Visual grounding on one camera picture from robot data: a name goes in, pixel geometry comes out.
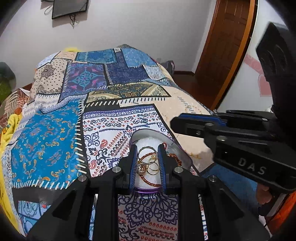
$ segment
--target green object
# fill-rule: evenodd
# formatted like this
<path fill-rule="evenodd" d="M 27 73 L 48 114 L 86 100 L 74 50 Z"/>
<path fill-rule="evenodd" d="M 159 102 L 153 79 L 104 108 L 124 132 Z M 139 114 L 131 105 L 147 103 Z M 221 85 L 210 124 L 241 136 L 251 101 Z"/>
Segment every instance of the green object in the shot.
<path fill-rule="evenodd" d="M 11 87 L 9 81 L 15 79 L 15 74 L 5 62 L 0 62 L 0 103 L 10 94 Z"/>

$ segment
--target wooden floor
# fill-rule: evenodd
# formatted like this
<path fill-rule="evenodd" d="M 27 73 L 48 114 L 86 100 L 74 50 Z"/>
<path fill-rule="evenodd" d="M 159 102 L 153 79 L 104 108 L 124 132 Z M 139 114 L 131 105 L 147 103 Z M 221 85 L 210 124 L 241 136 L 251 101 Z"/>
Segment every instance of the wooden floor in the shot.
<path fill-rule="evenodd" d="M 196 100 L 208 108 L 211 107 L 213 95 L 207 94 L 204 88 L 198 85 L 194 76 L 174 74 L 173 79 L 180 88 L 191 94 Z"/>

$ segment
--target wooden door panel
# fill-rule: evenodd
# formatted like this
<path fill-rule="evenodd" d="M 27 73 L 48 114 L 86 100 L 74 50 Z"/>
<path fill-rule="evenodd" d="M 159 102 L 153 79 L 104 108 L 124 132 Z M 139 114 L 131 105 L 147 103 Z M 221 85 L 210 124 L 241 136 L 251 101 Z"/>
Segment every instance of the wooden door panel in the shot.
<path fill-rule="evenodd" d="M 249 14 L 247 0 L 220 1 L 207 49 L 198 64 L 195 77 L 203 92 L 214 102 L 239 50 Z"/>

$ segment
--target metal screw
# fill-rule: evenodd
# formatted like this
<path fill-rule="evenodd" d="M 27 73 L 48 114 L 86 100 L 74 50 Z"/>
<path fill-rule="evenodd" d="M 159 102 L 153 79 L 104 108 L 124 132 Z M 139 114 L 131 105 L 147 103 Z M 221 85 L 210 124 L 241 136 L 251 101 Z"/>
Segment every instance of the metal screw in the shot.
<path fill-rule="evenodd" d="M 112 168 L 112 172 L 118 173 L 120 171 L 121 171 L 121 168 L 120 167 L 113 167 Z"/>
<path fill-rule="evenodd" d="M 209 123 L 206 123 L 205 125 L 206 126 L 213 126 L 214 124 L 209 122 Z"/>
<path fill-rule="evenodd" d="M 81 175 L 78 177 L 78 181 L 80 181 L 80 182 L 84 182 L 86 179 L 87 179 L 86 175 Z"/>
<path fill-rule="evenodd" d="M 209 178 L 210 182 L 215 183 L 217 181 L 217 177 L 215 175 L 211 175 L 208 178 Z"/>
<path fill-rule="evenodd" d="M 226 141 L 227 137 L 225 137 L 225 136 L 217 136 L 217 140 L 218 141 Z"/>
<path fill-rule="evenodd" d="M 183 168 L 182 167 L 175 167 L 174 171 L 176 173 L 181 173 L 183 171 Z"/>

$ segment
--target door frame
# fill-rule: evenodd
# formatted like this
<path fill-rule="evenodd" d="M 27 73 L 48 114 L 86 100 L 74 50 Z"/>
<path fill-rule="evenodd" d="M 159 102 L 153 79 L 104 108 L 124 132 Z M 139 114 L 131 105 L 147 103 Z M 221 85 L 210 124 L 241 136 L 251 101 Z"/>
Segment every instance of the door frame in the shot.
<path fill-rule="evenodd" d="M 203 48 L 200 60 L 198 62 L 197 68 L 195 70 L 195 76 L 198 72 L 198 70 L 201 68 L 201 64 L 202 61 L 205 58 L 206 52 L 207 52 L 207 48 L 209 46 L 209 42 L 211 40 L 211 36 L 213 33 L 213 29 L 214 29 L 214 25 L 216 22 L 216 18 L 217 18 L 217 13 L 218 13 L 218 9 L 219 9 L 219 4 L 220 4 L 220 0 L 216 1 L 216 5 L 215 5 L 215 10 L 214 10 L 214 14 L 213 14 L 213 18 L 212 18 L 212 22 L 211 22 L 211 26 L 209 29 L 209 33 L 207 36 L 207 40 L 205 42 L 205 46 Z M 255 26 L 255 22 L 256 22 L 256 18 L 257 18 L 257 9 L 258 9 L 258 0 L 250 0 L 250 8 L 249 8 L 249 14 L 248 14 L 248 19 L 247 19 L 247 24 L 246 24 L 246 28 L 244 31 L 244 35 L 241 41 L 241 44 L 239 46 L 239 49 L 237 51 L 237 55 L 234 59 L 234 62 L 230 68 L 230 71 L 219 91 L 219 93 L 217 94 L 214 102 L 212 103 L 212 105 L 210 106 L 211 110 L 216 109 L 220 103 L 222 102 L 223 98 L 225 97 L 225 95 L 227 94 L 227 91 L 229 90 L 231 84 L 233 83 L 235 76 L 244 60 L 244 57 L 247 53 L 247 49 L 249 47 L 250 41 L 251 41 L 251 37 L 253 34 L 253 30 L 254 30 L 254 26 Z"/>

